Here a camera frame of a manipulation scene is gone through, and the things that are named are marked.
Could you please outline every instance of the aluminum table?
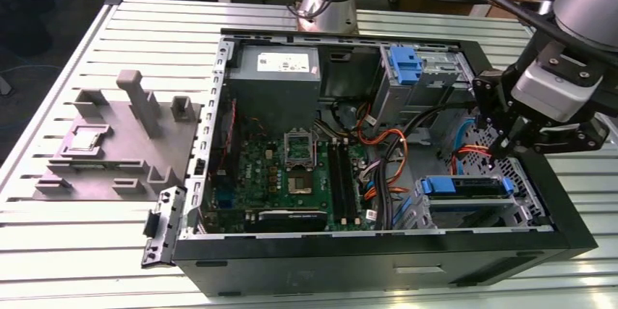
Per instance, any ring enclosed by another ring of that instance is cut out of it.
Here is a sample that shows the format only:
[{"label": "aluminum table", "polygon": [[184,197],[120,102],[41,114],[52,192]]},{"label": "aluminum table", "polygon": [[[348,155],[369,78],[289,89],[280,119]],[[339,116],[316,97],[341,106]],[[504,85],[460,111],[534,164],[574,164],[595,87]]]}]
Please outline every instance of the aluminum table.
[{"label": "aluminum table", "polygon": [[[364,35],[477,41],[503,69],[528,41],[511,20],[359,11]],[[293,30],[280,6],[122,0],[102,6],[0,168],[0,308],[618,308],[618,147],[550,156],[599,248],[489,287],[207,298],[177,268],[140,269],[141,227],[153,202],[30,200],[48,158],[77,114],[80,88],[124,100],[114,79],[138,69],[158,101],[203,102],[221,27]]]}]

